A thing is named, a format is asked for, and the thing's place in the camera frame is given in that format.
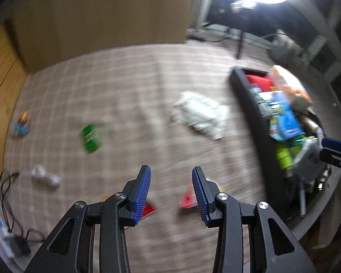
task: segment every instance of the wall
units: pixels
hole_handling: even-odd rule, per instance
[[[30,72],[102,48],[182,43],[190,0],[11,0],[8,23]]]

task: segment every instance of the white cloth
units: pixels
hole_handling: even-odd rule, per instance
[[[212,139],[223,137],[230,108],[198,92],[184,91],[171,110],[172,119]]]

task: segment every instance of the packaging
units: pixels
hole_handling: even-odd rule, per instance
[[[268,76],[277,90],[281,90],[287,97],[290,107],[298,112],[304,112],[312,105],[312,100],[302,83],[290,71],[281,66],[272,66]]]
[[[259,95],[266,101],[272,112],[269,122],[269,134],[272,138],[283,141],[304,135],[282,91],[261,92]]]

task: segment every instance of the power strip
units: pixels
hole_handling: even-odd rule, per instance
[[[15,254],[10,246],[10,242],[13,241],[13,239],[13,233],[8,232],[8,227],[0,218],[0,247],[9,259],[15,258]]]

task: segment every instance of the toy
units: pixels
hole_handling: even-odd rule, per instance
[[[95,125],[90,124],[83,128],[82,137],[85,149],[88,153],[95,152],[100,147]]]
[[[156,212],[156,207],[152,203],[150,203],[148,200],[145,202],[145,206],[143,209],[143,213],[141,214],[141,219],[146,218],[148,215],[151,215],[152,213]]]
[[[13,124],[13,130],[21,136],[25,136],[30,130],[29,113],[26,111],[19,117],[18,121]]]
[[[217,184],[214,180],[210,179],[210,178],[206,178],[209,182],[213,182],[215,184]],[[186,194],[184,194],[182,201],[179,203],[179,207],[181,209],[188,209],[188,208],[192,208],[192,207],[196,207],[197,206],[197,200],[196,200],[196,195],[195,195],[195,190],[193,188],[193,185],[190,184],[187,188]]]

